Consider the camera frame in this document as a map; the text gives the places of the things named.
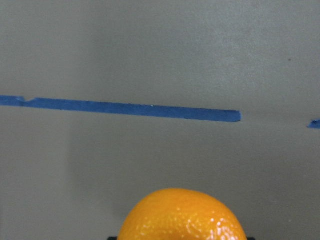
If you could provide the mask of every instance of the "gray surface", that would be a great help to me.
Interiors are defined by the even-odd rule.
[[[146,194],[211,194],[317,240],[320,2],[0,3],[0,94],[235,109],[238,123],[1,107],[0,239],[105,239]]]

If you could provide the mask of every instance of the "shiny orange object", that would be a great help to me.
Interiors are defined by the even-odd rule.
[[[236,216],[217,199],[169,188],[141,200],[129,213],[118,240],[247,240]]]

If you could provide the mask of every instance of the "orange ball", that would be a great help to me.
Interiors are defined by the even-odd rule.
[[[217,199],[169,188],[141,200],[129,213],[118,240],[247,240],[236,216]]]

